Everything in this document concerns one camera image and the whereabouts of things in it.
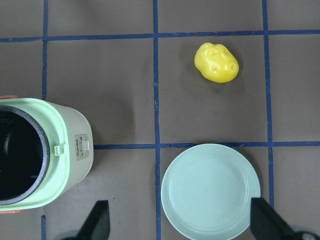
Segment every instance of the plate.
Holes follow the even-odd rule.
[[[250,162],[220,144],[201,144],[178,155],[161,185],[164,213],[192,240],[230,240],[250,225],[251,198],[261,196]]]

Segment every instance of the sticker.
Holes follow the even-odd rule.
[[[75,156],[79,161],[89,156],[89,138],[87,134],[75,135]]]

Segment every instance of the gray surface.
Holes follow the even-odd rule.
[[[49,0],[48,8],[51,36],[153,32],[150,0]]]
[[[43,0],[1,0],[0,38],[41,37],[43,16]]]
[[[259,0],[158,1],[159,32],[261,30]]]
[[[269,30],[319,29],[320,1],[270,0],[267,3]]]
[[[47,54],[46,100],[83,113],[94,144],[155,143],[152,39],[49,42]]]
[[[319,35],[270,37],[274,141],[318,141]]]
[[[263,30],[261,0],[158,0],[158,31]],[[270,30],[320,29],[319,2],[270,0]],[[42,37],[43,0],[1,1],[0,38]],[[153,32],[153,1],[48,1],[48,35]],[[274,141],[319,141],[319,35],[269,36]],[[237,58],[236,79],[202,77],[194,55],[221,43]],[[47,100],[90,121],[94,144],[154,144],[152,38],[49,41]],[[43,42],[0,42],[0,95],[42,97]],[[264,38],[159,38],[159,126],[162,143],[267,141]],[[161,174],[183,148],[161,150]],[[268,149],[236,148],[255,167],[268,199]],[[295,229],[320,234],[319,147],[275,147],[275,209]],[[155,240],[155,150],[96,150],[89,175],[51,204],[0,214],[0,239],[47,240],[76,234],[97,200],[109,200],[111,240]],[[185,239],[162,212],[162,239]],[[254,240],[247,229],[237,240]]]
[[[319,147],[274,149],[275,210],[297,231],[320,235]]]
[[[205,42],[224,44],[238,59],[240,70],[233,81],[209,81],[194,67],[196,51]],[[161,142],[266,141],[263,51],[261,36],[161,38]]]

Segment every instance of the yellow plastic vegetable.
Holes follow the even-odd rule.
[[[199,47],[194,65],[206,79],[216,83],[229,82],[239,72],[239,64],[229,50],[222,44],[210,42]]]

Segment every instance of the round plate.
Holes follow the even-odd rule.
[[[165,215],[192,240],[230,240],[250,225],[251,198],[261,196],[252,165],[236,150],[201,144],[178,155],[161,186]]]

